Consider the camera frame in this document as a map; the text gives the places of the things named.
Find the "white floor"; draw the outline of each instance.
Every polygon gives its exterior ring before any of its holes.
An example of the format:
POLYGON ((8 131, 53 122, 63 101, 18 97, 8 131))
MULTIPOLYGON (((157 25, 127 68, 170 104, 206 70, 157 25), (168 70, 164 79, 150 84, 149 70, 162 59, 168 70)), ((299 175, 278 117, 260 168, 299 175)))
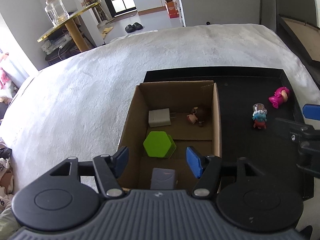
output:
POLYGON ((126 28, 128 24, 134 24, 135 22, 140 23, 143 26, 143 29, 133 33, 181 27, 179 18, 170 19, 167 11, 149 13, 141 16, 136 14, 135 16, 127 19, 123 19, 114 23, 108 23, 102 27, 102 29, 104 29, 106 27, 113 26, 113 30, 109 32, 104 39, 105 43, 110 43, 110 41, 114 38, 127 35, 128 33, 124 30, 124 28, 126 28))

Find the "small figurine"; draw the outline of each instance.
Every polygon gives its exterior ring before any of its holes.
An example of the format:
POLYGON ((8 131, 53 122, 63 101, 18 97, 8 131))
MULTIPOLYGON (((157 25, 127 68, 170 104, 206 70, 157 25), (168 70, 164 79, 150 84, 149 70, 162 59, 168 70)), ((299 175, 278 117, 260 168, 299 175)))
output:
POLYGON ((187 119, 192 124, 198 122, 199 126, 202 127, 206 119, 207 111, 202 106, 194 107, 191 110, 191 114, 187 115, 187 119))
POLYGON ((288 101, 290 90, 286 87, 280 87, 276 90, 273 97, 269 97, 269 101, 272 103, 274 108, 279 108, 282 103, 288 101))
POLYGON ((253 117, 252 119, 254 120, 253 128, 264 128, 266 129, 266 121, 267 121, 267 110, 264 108, 264 104, 255 104, 253 106, 253 117))

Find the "bed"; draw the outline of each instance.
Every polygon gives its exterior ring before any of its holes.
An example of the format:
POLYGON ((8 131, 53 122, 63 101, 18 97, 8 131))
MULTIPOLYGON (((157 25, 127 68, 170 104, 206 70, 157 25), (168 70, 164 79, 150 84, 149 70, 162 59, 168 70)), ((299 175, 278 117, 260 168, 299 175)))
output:
MULTIPOLYGON (((194 66, 284 69, 299 105, 320 104, 312 77, 281 39, 254 24, 179 27, 114 41, 29 77, 9 106, 0 136, 12 148, 15 191, 69 156, 91 160, 117 149, 135 85, 146 71, 194 66)), ((320 122, 305 120, 320 129, 320 122)), ((85 179, 93 187, 93 180, 85 179)), ((320 185, 298 229, 314 226, 320 185)))

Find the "white block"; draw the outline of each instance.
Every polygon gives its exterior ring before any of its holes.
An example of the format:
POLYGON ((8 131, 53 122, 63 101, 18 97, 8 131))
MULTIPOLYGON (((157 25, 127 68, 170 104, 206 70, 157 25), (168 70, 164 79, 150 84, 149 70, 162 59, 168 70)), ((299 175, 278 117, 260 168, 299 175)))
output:
POLYGON ((171 125, 169 108, 149 111, 150 127, 171 125))

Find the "metal bolt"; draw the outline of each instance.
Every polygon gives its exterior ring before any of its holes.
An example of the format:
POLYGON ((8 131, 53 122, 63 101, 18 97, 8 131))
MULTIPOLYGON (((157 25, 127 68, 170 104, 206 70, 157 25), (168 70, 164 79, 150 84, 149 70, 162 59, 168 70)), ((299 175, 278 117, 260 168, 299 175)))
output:
POLYGON ((197 188, 193 194, 195 194, 197 197, 206 197, 210 194, 210 191, 206 188, 197 188))
POLYGON ((118 188, 111 188, 107 190, 106 194, 109 197, 120 197, 122 195, 122 190, 118 188))

